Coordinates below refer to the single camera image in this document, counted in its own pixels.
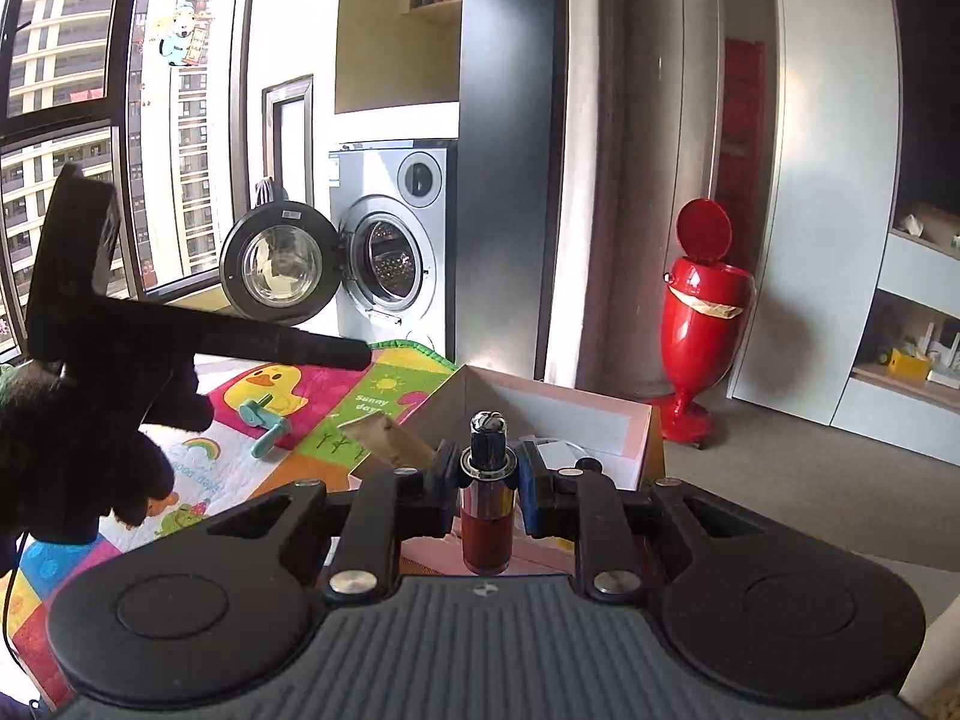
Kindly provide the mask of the black gloved left hand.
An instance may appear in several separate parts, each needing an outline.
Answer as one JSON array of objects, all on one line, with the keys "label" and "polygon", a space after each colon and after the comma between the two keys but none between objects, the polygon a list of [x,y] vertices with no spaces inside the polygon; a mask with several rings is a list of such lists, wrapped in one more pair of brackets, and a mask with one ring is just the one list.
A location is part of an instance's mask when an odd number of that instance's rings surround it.
[{"label": "black gloved left hand", "polygon": [[85,387],[34,362],[3,372],[3,550],[23,535],[89,543],[109,514],[139,525],[172,486],[160,447]]}]

